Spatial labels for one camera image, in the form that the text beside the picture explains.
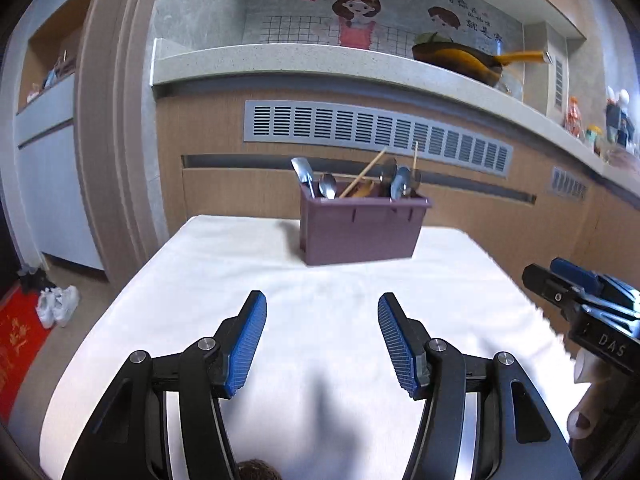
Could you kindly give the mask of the person's right hand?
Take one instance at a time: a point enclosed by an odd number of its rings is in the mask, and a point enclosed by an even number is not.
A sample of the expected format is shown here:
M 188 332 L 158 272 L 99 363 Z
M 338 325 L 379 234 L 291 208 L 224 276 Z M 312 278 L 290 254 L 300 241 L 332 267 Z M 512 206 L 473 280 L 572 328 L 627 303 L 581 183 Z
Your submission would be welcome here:
M 574 383 L 587 390 L 567 417 L 567 430 L 572 440 L 584 440 L 610 418 L 622 395 L 626 376 L 615 367 L 580 349 L 574 365 Z

